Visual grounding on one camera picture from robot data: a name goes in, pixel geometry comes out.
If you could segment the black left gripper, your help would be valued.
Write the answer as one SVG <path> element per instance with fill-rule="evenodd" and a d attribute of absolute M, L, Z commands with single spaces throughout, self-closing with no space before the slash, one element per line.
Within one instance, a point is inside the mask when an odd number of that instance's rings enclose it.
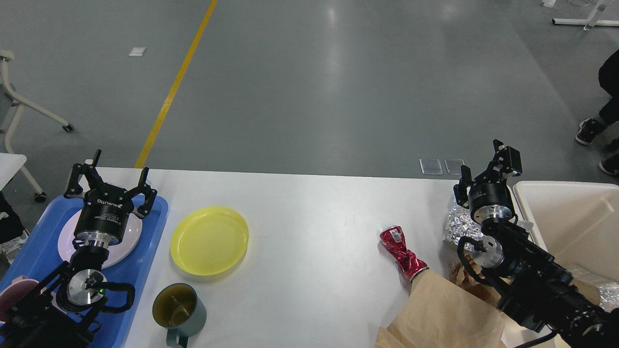
<path fill-rule="evenodd" d="M 97 171 L 102 150 L 98 148 L 91 163 L 75 163 L 69 175 L 64 198 L 82 198 L 83 207 L 74 230 L 74 246 L 110 247 L 122 242 L 125 230 L 133 213 L 138 218 L 146 218 L 152 211 L 157 190 L 147 182 L 148 167 L 141 171 L 137 186 L 131 189 L 115 187 L 103 183 Z M 79 184 L 85 178 L 89 190 Z M 143 195 L 144 202 L 137 208 L 132 199 Z"/>

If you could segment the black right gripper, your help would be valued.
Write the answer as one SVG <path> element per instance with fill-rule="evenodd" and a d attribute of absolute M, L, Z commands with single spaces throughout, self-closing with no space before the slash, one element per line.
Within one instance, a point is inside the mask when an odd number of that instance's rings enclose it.
<path fill-rule="evenodd" d="M 522 176 L 520 152 L 493 139 L 494 156 L 487 168 L 473 180 L 471 169 L 461 165 L 461 177 L 454 185 L 455 201 L 464 209 L 470 209 L 471 219 L 482 223 L 490 218 L 515 218 L 508 178 Z"/>

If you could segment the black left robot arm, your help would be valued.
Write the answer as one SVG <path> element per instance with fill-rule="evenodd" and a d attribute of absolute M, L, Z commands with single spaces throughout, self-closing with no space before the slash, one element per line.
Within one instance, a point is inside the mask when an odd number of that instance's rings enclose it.
<path fill-rule="evenodd" d="M 110 247 L 122 243 L 130 216 L 150 214 L 157 190 L 148 184 L 148 167 L 131 189 L 106 183 L 97 171 L 101 153 L 97 150 L 91 163 L 73 165 L 63 194 L 83 202 L 71 259 L 9 304 L 1 326 L 3 348 L 86 348 L 102 327 L 100 313 L 131 309 L 135 286 L 111 282 L 102 268 Z"/>

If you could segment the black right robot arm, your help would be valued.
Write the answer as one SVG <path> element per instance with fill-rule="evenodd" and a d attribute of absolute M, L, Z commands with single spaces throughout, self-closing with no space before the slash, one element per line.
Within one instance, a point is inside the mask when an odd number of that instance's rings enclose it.
<path fill-rule="evenodd" d="M 517 224 L 508 178 L 522 174 L 520 152 L 493 140 L 487 168 L 473 177 L 467 165 L 454 187 L 458 205 L 469 209 L 483 238 L 462 236 L 457 255 L 475 281 L 500 295 L 498 309 L 514 322 L 539 333 L 550 333 L 522 344 L 524 348 L 559 335 L 571 348 L 616 348 L 618 311 L 605 311 L 572 284 L 573 275 L 533 241 Z"/>

